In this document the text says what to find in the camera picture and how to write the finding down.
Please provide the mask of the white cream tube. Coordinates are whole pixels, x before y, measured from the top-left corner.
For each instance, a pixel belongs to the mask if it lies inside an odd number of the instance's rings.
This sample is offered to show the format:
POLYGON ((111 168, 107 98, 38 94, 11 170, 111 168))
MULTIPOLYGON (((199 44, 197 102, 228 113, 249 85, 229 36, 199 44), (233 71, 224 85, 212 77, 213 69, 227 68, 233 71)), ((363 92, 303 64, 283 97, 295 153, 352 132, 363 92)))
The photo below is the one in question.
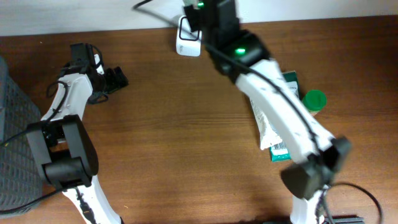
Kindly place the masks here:
POLYGON ((270 124, 267 116, 264 112, 252 101, 250 100, 250 104, 252 107, 252 111, 254 113, 254 117, 257 123, 257 127, 259 129, 259 146, 261 150, 265 150, 272 146, 275 146, 282 142, 282 138, 277 134, 274 130, 273 126, 270 124))

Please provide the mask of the green glove package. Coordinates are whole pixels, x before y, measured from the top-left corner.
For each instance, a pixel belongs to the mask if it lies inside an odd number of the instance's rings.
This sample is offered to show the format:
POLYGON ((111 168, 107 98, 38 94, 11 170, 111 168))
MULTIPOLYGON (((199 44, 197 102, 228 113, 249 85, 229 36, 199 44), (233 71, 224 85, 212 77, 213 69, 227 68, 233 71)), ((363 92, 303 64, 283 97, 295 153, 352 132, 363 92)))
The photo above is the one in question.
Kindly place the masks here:
MULTIPOLYGON (((285 72, 283 76, 286 80, 287 86, 290 91, 297 97, 300 98, 299 82, 297 79, 296 71, 285 72)), ((285 143, 282 141, 269 148, 272 162, 281 162, 291 160, 290 154, 285 143)))

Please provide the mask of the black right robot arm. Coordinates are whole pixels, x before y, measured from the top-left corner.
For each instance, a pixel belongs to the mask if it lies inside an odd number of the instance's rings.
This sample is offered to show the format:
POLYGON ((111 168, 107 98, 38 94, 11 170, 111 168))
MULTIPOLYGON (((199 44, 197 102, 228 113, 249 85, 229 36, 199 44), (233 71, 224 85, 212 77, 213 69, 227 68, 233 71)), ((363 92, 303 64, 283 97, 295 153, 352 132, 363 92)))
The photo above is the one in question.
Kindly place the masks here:
POLYGON ((235 1, 184 1, 183 10, 190 29, 203 32, 202 44, 217 71, 263 110, 285 142, 293 163, 280 177, 293 195, 290 222, 334 223, 326 194, 351 143, 334 137, 289 90, 265 44, 241 27, 235 1))

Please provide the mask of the green lid jar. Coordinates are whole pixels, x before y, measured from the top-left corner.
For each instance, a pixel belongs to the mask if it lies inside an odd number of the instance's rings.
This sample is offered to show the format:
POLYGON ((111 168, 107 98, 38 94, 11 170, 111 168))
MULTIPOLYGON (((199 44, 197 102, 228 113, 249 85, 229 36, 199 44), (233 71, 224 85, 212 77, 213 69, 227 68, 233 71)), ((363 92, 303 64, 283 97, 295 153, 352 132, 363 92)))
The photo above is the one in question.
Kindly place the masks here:
POLYGON ((327 104, 327 97, 324 92, 320 90, 310 90, 302 99, 302 103, 308 110, 308 112, 315 116, 319 113, 327 104))

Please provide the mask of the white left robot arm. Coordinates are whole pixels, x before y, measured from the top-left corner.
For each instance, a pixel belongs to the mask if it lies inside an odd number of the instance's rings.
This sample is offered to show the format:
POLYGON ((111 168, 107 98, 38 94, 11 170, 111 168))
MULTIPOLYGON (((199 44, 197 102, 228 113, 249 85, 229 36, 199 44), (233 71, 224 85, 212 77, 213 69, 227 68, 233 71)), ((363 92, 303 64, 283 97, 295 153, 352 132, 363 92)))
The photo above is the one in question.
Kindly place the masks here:
POLYGON ((122 223, 100 186, 98 155, 82 119, 92 95, 112 93, 128 80, 120 67, 63 68, 56 84, 50 109, 27 127, 40 178, 64 194, 86 223, 122 223))

